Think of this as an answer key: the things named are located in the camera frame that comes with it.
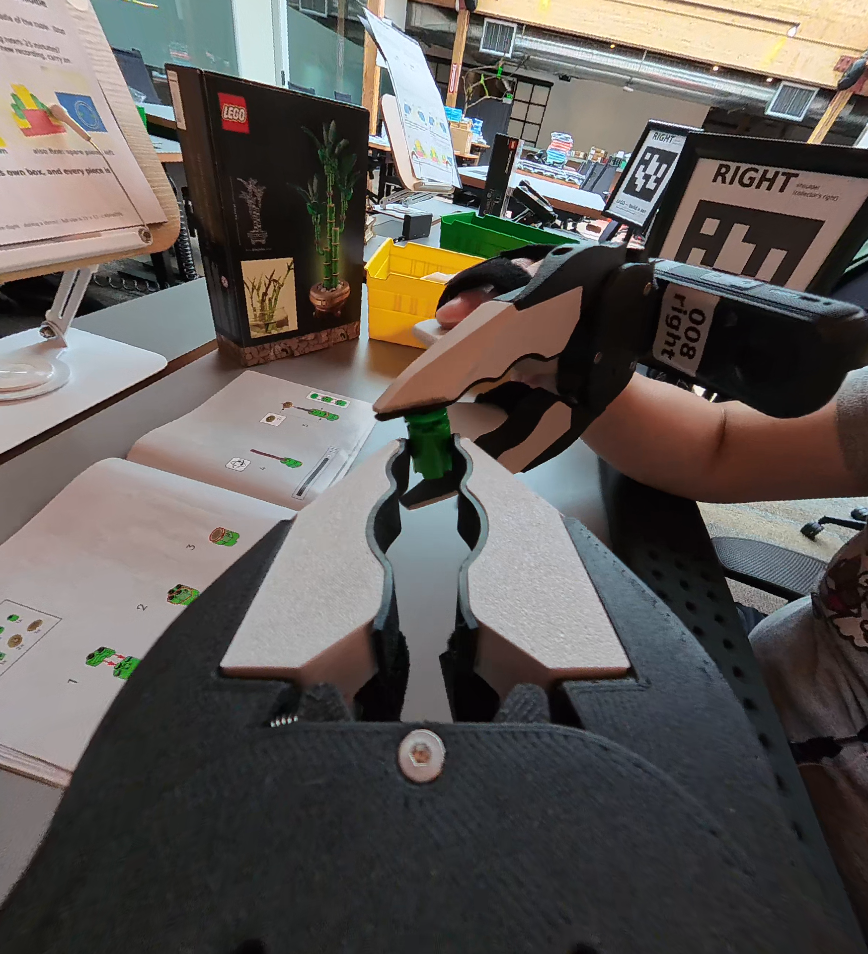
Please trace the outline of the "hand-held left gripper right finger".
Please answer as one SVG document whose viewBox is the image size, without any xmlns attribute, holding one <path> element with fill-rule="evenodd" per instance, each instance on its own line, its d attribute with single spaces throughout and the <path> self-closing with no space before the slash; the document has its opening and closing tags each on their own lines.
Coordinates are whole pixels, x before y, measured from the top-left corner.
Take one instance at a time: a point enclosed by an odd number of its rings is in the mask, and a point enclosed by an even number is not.
<svg viewBox="0 0 868 954">
<path fill-rule="evenodd" d="M 559 510 L 467 438 L 462 500 L 479 532 L 465 566 L 474 671 L 500 698 L 519 684 L 617 678 L 631 663 Z"/>
</svg>

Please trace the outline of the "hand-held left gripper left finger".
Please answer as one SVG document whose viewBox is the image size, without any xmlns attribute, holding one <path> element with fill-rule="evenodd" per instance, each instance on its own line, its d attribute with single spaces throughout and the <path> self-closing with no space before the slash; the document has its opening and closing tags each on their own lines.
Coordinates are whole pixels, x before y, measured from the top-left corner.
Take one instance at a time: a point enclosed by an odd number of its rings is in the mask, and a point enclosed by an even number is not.
<svg viewBox="0 0 868 954">
<path fill-rule="evenodd" d="M 221 660 L 225 675 L 403 700 L 409 659 L 387 552 L 409 468 L 407 442 L 392 441 L 298 513 Z"/>
</svg>

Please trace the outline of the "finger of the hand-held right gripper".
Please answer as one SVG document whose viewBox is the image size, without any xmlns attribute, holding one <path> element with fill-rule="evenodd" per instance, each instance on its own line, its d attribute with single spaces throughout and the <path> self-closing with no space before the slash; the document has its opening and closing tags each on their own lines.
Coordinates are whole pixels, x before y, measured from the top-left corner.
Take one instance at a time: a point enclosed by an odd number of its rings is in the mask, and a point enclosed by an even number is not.
<svg viewBox="0 0 868 954">
<path fill-rule="evenodd" d="M 475 444 L 512 473 L 529 471 L 558 456 L 592 423 L 591 412 L 572 406 L 547 388 L 506 382 L 475 398 L 506 418 Z"/>
<path fill-rule="evenodd" d="M 374 412 L 393 418 L 449 406 L 523 359 L 556 358 L 580 319 L 582 299 L 577 287 L 523 309 L 499 299 L 481 304 L 392 382 Z"/>
</svg>

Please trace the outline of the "green toy brick piece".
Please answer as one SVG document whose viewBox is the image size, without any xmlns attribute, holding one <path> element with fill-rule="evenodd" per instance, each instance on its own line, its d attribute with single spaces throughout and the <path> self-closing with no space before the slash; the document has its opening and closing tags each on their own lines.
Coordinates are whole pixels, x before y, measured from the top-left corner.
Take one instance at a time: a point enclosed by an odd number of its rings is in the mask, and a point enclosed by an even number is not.
<svg viewBox="0 0 868 954">
<path fill-rule="evenodd" d="M 427 481 L 444 477 L 453 462 L 452 426 L 447 409 L 408 413 L 404 421 L 415 472 Z"/>
</svg>

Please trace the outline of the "person's right forearm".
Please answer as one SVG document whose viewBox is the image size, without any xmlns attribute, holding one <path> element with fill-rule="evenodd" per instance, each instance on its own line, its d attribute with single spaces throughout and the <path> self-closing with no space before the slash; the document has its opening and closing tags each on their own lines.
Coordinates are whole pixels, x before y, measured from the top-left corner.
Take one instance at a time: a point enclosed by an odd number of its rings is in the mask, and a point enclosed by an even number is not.
<svg viewBox="0 0 868 954">
<path fill-rule="evenodd" d="M 696 502 L 868 496 L 868 478 L 845 462 L 833 402 L 774 419 L 635 374 L 583 442 L 631 479 Z"/>
</svg>

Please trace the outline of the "dark grey desk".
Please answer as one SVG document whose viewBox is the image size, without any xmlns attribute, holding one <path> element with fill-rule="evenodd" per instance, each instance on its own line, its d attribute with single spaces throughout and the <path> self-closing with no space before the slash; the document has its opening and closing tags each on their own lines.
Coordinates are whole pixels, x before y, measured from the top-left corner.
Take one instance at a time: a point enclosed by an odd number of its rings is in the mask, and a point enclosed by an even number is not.
<svg viewBox="0 0 868 954">
<path fill-rule="evenodd" d="M 144 387 L 0 458 L 0 545 L 82 471 L 124 457 L 138 438 L 189 413 L 241 373 L 210 337 L 204 280 L 108 307 L 76 324 L 159 352 L 170 362 L 163 376 Z M 395 580 L 407 587 L 400 619 L 410 651 L 404 712 L 411 718 L 445 721 L 449 715 L 439 654 L 452 620 L 447 599 L 453 574 L 464 554 L 460 538 L 450 534 L 455 511 L 452 501 L 407 511 L 405 537 L 392 548 Z M 0 903 L 32 858 L 62 794 L 0 769 Z"/>
</svg>

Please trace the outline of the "person's right hand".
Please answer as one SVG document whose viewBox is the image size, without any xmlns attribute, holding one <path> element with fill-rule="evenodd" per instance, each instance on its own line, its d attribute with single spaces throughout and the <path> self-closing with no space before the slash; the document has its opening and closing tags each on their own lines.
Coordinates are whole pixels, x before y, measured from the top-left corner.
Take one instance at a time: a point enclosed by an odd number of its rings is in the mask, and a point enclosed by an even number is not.
<svg viewBox="0 0 868 954">
<path fill-rule="evenodd" d="M 494 297 L 494 292 L 489 287 L 466 290 L 449 302 L 440 304 L 436 312 L 436 320 L 441 328 L 452 329 L 481 304 L 491 301 Z"/>
</svg>

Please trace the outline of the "green plastic bin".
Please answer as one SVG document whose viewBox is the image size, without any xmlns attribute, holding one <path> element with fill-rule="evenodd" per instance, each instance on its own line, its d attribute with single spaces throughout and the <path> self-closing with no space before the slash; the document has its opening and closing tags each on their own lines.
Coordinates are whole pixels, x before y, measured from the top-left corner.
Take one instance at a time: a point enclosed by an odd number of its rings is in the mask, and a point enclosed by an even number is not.
<svg viewBox="0 0 868 954">
<path fill-rule="evenodd" d="M 581 240 L 561 233 L 509 219 L 480 216 L 477 212 L 454 213 L 440 221 L 440 248 L 480 258 L 528 245 L 575 244 Z"/>
</svg>

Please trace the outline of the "large framed marker sign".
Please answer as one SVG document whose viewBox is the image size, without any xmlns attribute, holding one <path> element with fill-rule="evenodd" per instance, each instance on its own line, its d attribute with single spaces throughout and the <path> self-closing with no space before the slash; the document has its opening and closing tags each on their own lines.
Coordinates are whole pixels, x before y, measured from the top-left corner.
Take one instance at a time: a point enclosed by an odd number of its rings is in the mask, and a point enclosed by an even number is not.
<svg viewBox="0 0 868 954">
<path fill-rule="evenodd" d="M 827 295 L 868 239 L 868 149 L 690 134 L 645 253 Z"/>
</svg>

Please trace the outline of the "black perforated panel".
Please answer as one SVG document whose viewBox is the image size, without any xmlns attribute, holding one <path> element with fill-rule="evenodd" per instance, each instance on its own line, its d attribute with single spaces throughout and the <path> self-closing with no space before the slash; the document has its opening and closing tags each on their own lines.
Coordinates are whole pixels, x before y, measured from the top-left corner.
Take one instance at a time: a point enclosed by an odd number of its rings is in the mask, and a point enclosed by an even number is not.
<svg viewBox="0 0 868 954">
<path fill-rule="evenodd" d="M 691 630 L 724 675 L 769 763 L 804 864 L 857 951 L 868 952 L 697 504 L 646 487 L 603 461 L 599 470 L 612 550 Z"/>
</svg>

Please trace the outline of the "open instruction booklet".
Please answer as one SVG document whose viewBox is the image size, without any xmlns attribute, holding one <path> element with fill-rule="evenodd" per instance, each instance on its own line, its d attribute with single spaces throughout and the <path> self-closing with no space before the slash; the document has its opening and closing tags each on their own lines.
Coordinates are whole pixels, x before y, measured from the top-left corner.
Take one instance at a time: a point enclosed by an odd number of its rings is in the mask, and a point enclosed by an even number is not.
<svg viewBox="0 0 868 954">
<path fill-rule="evenodd" d="M 166 627 L 351 467 L 371 405 L 246 371 L 0 546 L 0 767 L 66 787 Z"/>
</svg>

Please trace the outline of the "black building set box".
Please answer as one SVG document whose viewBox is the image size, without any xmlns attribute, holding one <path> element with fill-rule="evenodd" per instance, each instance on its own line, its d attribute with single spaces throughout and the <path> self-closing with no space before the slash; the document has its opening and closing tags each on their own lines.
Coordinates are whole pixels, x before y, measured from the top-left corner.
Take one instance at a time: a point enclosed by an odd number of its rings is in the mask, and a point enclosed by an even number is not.
<svg viewBox="0 0 868 954">
<path fill-rule="evenodd" d="M 219 350 L 252 367 L 356 340 L 368 111 L 165 71 Z"/>
</svg>

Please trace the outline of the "white wooden document stand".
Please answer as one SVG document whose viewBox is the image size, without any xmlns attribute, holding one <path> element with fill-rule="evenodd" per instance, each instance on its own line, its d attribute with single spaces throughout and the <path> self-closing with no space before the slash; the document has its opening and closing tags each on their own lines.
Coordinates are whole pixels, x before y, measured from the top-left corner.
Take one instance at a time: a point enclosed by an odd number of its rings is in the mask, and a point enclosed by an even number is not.
<svg viewBox="0 0 868 954">
<path fill-rule="evenodd" d="M 62 273 L 37 329 L 0 339 L 0 455 L 161 371 L 161 355 L 70 330 L 99 264 L 158 253 L 178 237 L 175 195 L 90 2 L 68 2 L 89 58 L 165 221 L 57 239 L 0 245 L 0 284 Z"/>
<path fill-rule="evenodd" d="M 407 193 L 451 196 L 461 185 L 453 141 L 423 51 L 413 38 L 369 10 L 362 22 L 382 55 L 394 88 L 381 113 L 395 172 Z"/>
</svg>

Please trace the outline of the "person's grey printed shirt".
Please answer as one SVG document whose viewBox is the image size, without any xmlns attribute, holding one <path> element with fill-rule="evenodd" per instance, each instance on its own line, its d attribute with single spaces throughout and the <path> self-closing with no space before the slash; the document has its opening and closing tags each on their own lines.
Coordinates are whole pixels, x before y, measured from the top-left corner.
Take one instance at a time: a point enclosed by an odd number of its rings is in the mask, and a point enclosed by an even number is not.
<svg viewBox="0 0 868 954">
<path fill-rule="evenodd" d="M 868 494 L 868 366 L 847 376 L 835 415 L 846 471 Z M 798 763 L 868 752 L 868 520 L 750 644 Z"/>
</svg>

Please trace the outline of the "silver ventilation duct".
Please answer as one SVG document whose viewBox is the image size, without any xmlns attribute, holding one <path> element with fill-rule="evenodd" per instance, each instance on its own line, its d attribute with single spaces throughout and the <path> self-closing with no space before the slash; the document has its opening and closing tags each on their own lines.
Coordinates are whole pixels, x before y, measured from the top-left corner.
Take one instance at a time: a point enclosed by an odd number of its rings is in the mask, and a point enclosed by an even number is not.
<svg viewBox="0 0 868 954">
<path fill-rule="evenodd" d="M 630 87 L 706 105 L 765 108 L 781 81 L 544 31 L 519 32 L 513 55 L 531 70 Z"/>
</svg>

